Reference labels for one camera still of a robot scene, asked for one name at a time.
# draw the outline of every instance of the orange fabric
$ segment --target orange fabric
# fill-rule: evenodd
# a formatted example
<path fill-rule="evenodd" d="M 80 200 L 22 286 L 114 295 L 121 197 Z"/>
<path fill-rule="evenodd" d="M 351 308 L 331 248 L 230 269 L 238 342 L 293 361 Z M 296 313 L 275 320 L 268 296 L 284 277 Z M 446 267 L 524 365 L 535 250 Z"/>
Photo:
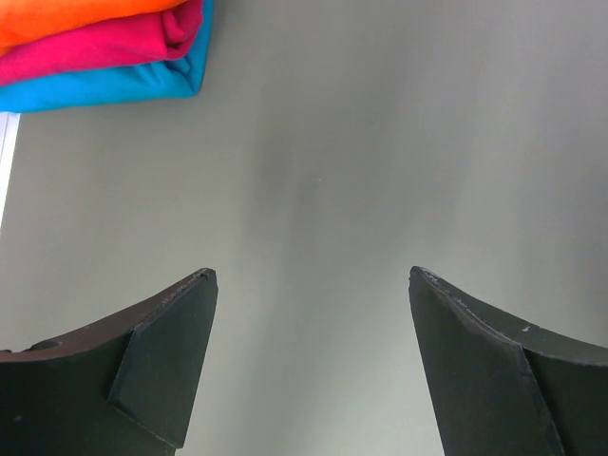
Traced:
<path fill-rule="evenodd" d="M 62 31 L 146 12 L 185 0 L 0 0 L 0 55 Z"/>

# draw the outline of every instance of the gray surface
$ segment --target gray surface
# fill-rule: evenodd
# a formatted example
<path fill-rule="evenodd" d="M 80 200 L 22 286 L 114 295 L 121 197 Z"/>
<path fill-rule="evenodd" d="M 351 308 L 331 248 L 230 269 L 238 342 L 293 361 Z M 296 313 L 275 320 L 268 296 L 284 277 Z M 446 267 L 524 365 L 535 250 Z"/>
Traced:
<path fill-rule="evenodd" d="M 441 454 L 412 264 L 608 344 L 607 13 L 218 0 L 196 99 L 22 119 L 0 346 L 211 266 L 183 455 Z"/>

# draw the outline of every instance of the pink towel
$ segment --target pink towel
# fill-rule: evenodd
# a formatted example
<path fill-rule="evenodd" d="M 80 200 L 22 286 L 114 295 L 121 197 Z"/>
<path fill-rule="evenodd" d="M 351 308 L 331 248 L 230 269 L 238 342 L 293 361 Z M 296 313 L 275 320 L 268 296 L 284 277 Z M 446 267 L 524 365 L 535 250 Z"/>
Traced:
<path fill-rule="evenodd" d="M 110 19 L 17 46 L 0 56 L 0 86 L 52 74 L 177 60 L 202 22 L 201 0 Z"/>

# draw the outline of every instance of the window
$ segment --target window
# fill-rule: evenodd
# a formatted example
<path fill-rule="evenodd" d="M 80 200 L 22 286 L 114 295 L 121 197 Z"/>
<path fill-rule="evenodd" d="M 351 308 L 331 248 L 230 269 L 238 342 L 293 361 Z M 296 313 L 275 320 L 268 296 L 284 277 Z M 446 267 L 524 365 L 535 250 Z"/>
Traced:
<path fill-rule="evenodd" d="M 9 190 L 10 167 L 17 142 L 18 125 L 19 114 L 0 112 L 0 227 Z"/>

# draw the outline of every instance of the black plastic part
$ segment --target black plastic part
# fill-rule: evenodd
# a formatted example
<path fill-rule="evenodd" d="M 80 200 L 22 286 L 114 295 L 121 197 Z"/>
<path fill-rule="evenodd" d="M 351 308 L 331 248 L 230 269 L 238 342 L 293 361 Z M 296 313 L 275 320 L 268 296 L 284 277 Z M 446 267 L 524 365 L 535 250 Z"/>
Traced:
<path fill-rule="evenodd" d="M 0 352 L 0 455 L 174 455 L 217 296 L 215 273 L 201 270 L 80 330 Z"/>
<path fill-rule="evenodd" d="M 409 297 L 446 456 L 608 455 L 608 350 L 421 268 Z"/>

